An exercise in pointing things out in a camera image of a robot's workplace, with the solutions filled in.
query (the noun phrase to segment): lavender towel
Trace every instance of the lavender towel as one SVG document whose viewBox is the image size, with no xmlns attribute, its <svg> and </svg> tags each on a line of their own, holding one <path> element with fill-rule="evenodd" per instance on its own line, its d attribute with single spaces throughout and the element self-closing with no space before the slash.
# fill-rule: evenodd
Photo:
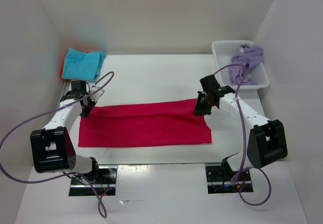
<svg viewBox="0 0 323 224">
<path fill-rule="evenodd" d="M 250 73 L 255 67 L 262 63 L 262 48 L 253 45 L 241 45 L 240 51 L 237 56 L 231 58 L 231 63 L 241 64 L 247 68 L 247 74 Z M 233 85 L 238 85 L 243 75 L 245 74 L 244 69 L 239 66 L 229 67 L 230 81 Z M 256 85 L 257 83 L 250 77 L 246 77 L 242 85 Z"/>
</svg>

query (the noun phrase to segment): red cloth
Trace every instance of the red cloth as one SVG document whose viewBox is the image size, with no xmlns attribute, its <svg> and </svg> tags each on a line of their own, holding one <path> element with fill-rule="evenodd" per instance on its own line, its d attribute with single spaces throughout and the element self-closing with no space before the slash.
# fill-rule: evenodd
<svg viewBox="0 0 323 224">
<path fill-rule="evenodd" d="M 94 107 L 80 123 L 79 147 L 150 147 L 211 143 L 196 99 Z"/>
</svg>

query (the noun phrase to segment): white tabletop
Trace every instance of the white tabletop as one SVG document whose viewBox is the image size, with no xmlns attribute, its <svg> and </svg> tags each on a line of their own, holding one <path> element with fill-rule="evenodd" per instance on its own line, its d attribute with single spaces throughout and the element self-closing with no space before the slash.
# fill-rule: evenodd
<svg viewBox="0 0 323 224">
<path fill-rule="evenodd" d="M 132 104 L 190 99 L 197 96 L 199 79 L 214 71 L 211 55 L 112 55 L 104 62 L 102 74 L 116 76 L 106 87 L 98 105 Z M 263 113 L 257 92 L 240 96 Z M 207 124 L 213 144 L 141 148 L 79 148 L 77 121 L 70 135 L 76 152 L 94 156 L 99 163 L 182 163 L 217 162 L 242 148 L 239 122 L 214 109 Z M 288 164 L 275 162 L 264 171 L 272 181 L 272 196 L 260 207 L 244 204 L 237 193 L 208 194 L 204 164 L 120 165 L 116 195 L 104 197 L 107 219 L 97 212 L 97 199 L 68 197 L 70 180 L 60 178 L 27 185 L 16 224 L 51 223 L 241 223 L 306 224 Z M 243 193 L 251 202 L 263 200 L 268 186 L 263 175 L 251 170 L 254 193 Z M 55 174 L 38 174 L 29 180 Z"/>
<path fill-rule="evenodd" d="M 115 77 L 105 88 L 97 106 L 153 103 L 192 99 L 201 90 L 199 80 L 214 73 L 212 55 L 108 55 L 101 75 L 109 71 Z M 240 97 L 263 114 L 256 91 L 241 92 Z M 137 147 L 84 148 L 78 147 L 80 118 L 70 137 L 76 153 L 92 156 L 100 164 L 154 164 L 220 162 L 242 149 L 241 123 L 216 107 L 205 121 L 212 129 L 212 144 Z"/>
<path fill-rule="evenodd" d="M 116 195 L 103 198 L 107 219 L 99 215 L 96 197 L 68 197 L 70 179 L 63 177 L 27 185 L 16 224 L 307 224 L 288 164 L 275 162 L 263 170 L 272 182 L 272 196 L 252 207 L 238 193 L 208 194 L 204 164 L 121 165 Z M 260 202 L 268 193 L 267 182 L 257 170 L 250 174 L 254 193 L 243 196 Z M 53 175 L 32 169 L 29 180 Z"/>
</svg>

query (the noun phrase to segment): white basket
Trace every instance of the white basket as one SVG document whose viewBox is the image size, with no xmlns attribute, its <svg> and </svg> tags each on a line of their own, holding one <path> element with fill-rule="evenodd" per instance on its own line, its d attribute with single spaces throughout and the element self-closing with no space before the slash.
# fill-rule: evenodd
<svg viewBox="0 0 323 224">
<path fill-rule="evenodd" d="M 237 55 L 241 45 L 252 46 L 254 43 L 245 40 L 214 41 L 212 43 L 212 52 L 216 70 L 231 64 L 231 58 Z M 240 90 L 258 90 L 269 86 L 269 78 L 263 63 L 260 63 L 250 72 L 250 74 L 248 74 L 248 76 L 251 77 L 257 85 L 242 85 Z M 223 69 L 217 73 L 216 79 L 221 86 L 230 85 L 233 89 L 237 88 L 237 85 L 232 85 L 230 82 L 229 68 Z"/>
</svg>

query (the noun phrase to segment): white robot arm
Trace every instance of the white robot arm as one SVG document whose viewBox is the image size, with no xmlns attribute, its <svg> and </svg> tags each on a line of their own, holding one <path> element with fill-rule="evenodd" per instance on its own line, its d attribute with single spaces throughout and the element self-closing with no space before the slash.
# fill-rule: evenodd
<svg viewBox="0 0 323 224">
<path fill-rule="evenodd" d="M 69 131 L 78 116 L 88 116 L 104 91 L 101 90 L 90 98 L 70 105 L 98 89 L 91 87 L 87 93 L 86 82 L 79 80 L 72 81 L 71 86 L 72 90 L 67 92 L 60 102 L 60 107 L 67 106 L 56 112 L 44 128 L 33 131 L 30 135 L 34 166 L 38 173 L 92 172 L 95 175 L 98 168 L 94 158 L 76 155 Z"/>
<path fill-rule="evenodd" d="M 271 121 L 262 116 L 240 97 L 230 86 L 221 87 L 214 75 L 200 80 L 203 92 L 199 96 L 194 109 L 195 115 L 210 115 L 211 108 L 216 106 L 236 120 L 240 121 L 240 112 L 236 101 L 241 106 L 247 135 L 247 154 L 243 168 L 261 168 L 287 156 L 287 146 L 283 124 Z M 243 153 L 237 153 L 223 159 L 222 166 L 227 175 L 233 175 L 240 168 Z"/>
</svg>

